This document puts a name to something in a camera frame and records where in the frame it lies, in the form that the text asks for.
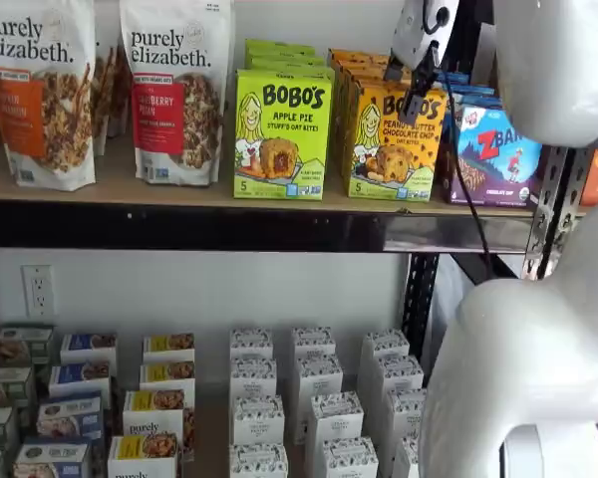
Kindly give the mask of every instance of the bobo's peanut butter chocolate chip box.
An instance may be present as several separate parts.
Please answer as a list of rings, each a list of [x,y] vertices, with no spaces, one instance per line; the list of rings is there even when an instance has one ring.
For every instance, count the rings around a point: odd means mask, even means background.
[[[350,197],[428,201],[446,112],[446,94],[430,90],[417,123],[399,121],[408,86],[376,80],[352,85],[343,154]]]
[[[330,79],[237,72],[234,196],[321,199]]]

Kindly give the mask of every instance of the product label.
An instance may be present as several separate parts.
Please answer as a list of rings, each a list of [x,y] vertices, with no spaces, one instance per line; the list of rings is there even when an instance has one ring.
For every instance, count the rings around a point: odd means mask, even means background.
[[[0,331],[0,339],[12,339],[19,341],[47,341],[51,338],[53,329],[34,329],[34,328],[22,328],[22,329],[3,329]]]
[[[120,440],[120,448],[118,449],[119,460],[134,460],[144,458],[142,453],[142,445],[144,444],[143,436],[125,436]]]
[[[518,134],[503,110],[463,105],[457,116],[460,170],[474,203],[525,205],[542,145]],[[450,201],[465,203],[453,165],[445,170]]]
[[[136,74],[133,83],[134,138],[150,152],[183,151],[183,84],[172,75]]]
[[[148,411],[153,410],[152,406],[152,392],[151,391],[136,391],[133,394],[133,404],[131,405],[133,411]]]
[[[42,82],[25,70],[0,68],[0,131],[9,149],[44,154]]]
[[[99,334],[73,334],[69,340],[70,351],[110,349],[116,345],[116,336]]]
[[[23,463],[82,463],[89,450],[88,444],[70,444],[59,442],[24,444],[18,454],[16,462]]]
[[[345,145],[349,194],[428,201],[446,110],[446,95],[431,90],[414,126],[399,121],[407,89],[383,82],[355,84]]]
[[[321,199],[329,79],[239,71],[235,197]]]
[[[72,363],[60,367],[57,374],[57,383],[71,383],[108,377],[109,365],[107,363]]]
[[[147,352],[182,351],[193,347],[194,339],[192,334],[153,336],[149,339],[149,350]]]

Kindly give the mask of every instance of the orange label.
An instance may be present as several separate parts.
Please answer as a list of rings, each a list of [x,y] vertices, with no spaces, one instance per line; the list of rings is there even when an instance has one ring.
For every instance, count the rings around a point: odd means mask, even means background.
[[[26,70],[0,68],[0,131],[9,149],[44,155],[42,82]]]

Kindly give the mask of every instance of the bobo's apple pie box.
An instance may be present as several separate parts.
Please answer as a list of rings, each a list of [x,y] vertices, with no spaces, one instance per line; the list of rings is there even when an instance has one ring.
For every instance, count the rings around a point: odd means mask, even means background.
[[[234,196],[323,196],[332,83],[265,70],[237,72]]]
[[[193,334],[144,337],[144,363],[161,361],[194,361],[195,339]]]
[[[406,85],[377,80],[351,85],[348,125],[342,131],[350,197],[430,200],[447,95],[430,90],[416,124],[408,125],[399,121],[407,90]]]
[[[89,438],[29,437],[13,463],[14,478],[91,478]]]
[[[109,452],[109,477],[175,478],[177,454],[174,433],[115,436]]]

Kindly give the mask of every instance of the red label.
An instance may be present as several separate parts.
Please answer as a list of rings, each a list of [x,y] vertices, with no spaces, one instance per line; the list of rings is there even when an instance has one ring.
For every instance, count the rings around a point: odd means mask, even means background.
[[[183,84],[172,75],[138,74],[133,83],[133,135],[145,151],[183,151]]]

